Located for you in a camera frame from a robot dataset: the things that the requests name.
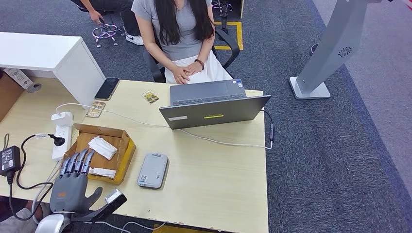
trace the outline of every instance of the gray laptop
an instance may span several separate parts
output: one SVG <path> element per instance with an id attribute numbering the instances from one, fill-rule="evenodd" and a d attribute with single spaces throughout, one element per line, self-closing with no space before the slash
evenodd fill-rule
<path id="1" fill-rule="evenodd" d="M 171 86 L 170 95 L 159 110 L 173 130 L 252 120 L 271 97 L 246 97 L 240 79 Z"/>
<path id="2" fill-rule="evenodd" d="M 170 106 L 245 98 L 240 79 L 195 83 L 170 87 Z"/>

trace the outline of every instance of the white power strip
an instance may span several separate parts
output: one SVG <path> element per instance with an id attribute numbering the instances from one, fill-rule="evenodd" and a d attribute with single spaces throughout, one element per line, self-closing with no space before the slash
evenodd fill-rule
<path id="1" fill-rule="evenodd" d="M 53 145 L 53 153 L 51 158 L 59 161 L 63 159 L 64 154 L 71 146 L 71 128 L 73 126 L 73 114 L 71 112 L 64 112 L 53 114 L 51 120 L 56 124 L 56 132 L 54 136 L 62 137 L 65 142 L 61 146 Z"/>

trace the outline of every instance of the woman's hand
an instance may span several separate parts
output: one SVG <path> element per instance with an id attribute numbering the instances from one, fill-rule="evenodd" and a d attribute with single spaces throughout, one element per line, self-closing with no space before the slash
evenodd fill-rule
<path id="1" fill-rule="evenodd" d="M 178 67 L 176 66 L 173 70 L 174 79 L 178 84 L 187 84 L 187 81 L 190 81 L 190 78 L 186 75 L 189 72 L 187 67 Z"/>
<path id="2" fill-rule="evenodd" d="M 187 76 L 193 75 L 203 70 L 203 67 L 198 62 L 193 62 L 192 64 L 188 65 L 188 72 L 186 72 Z"/>
<path id="3" fill-rule="evenodd" d="M 97 11 L 91 11 L 90 12 L 90 18 L 91 18 L 91 20 L 95 21 L 97 24 L 101 24 L 100 23 L 100 18 L 103 19 L 103 16 L 100 15 L 100 13 L 97 12 Z"/>

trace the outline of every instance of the black chair armrest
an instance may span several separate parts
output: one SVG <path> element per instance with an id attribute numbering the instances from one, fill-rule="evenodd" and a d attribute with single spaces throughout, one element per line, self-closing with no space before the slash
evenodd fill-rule
<path id="1" fill-rule="evenodd" d="M 232 55 L 230 56 L 229 60 L 223 65 L 223 68 L 228 68 L 230 64 L 236 59 L 236 57 L 240 53 L 240 48 L 239 45 L 236 43 L 236 41 L 230 37 L 228 34 L 226 34 L 224 31 L 221 29 L 216 28 L 216 34 L 220 36 L 224 42 L 231 48 Z"/>
<path id="2" fill-rule="evenodd" d="M 156 83 L 164 83 L 165 77 L 163 76 L 162 72 L 160 72 L 159 67 L 157 66 L 156 60 L 150 55 L 150 53 L 146 50 L 143 51 L 143 59 L 146 62 L 147 66 L 152 73 L 153 79 Z"/>

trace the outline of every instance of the vent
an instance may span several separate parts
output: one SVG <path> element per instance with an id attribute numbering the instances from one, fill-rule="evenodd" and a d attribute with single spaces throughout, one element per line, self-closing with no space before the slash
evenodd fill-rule
<path id="1" fill-rule="evenodd" d="M 343 49 L 341 49 L 338 53 L 338 55 L 340 57 L 346 57 L 347 55 L 349 55 L 352 52 L 352 48 L 351 47 L 345 47 Z"/>

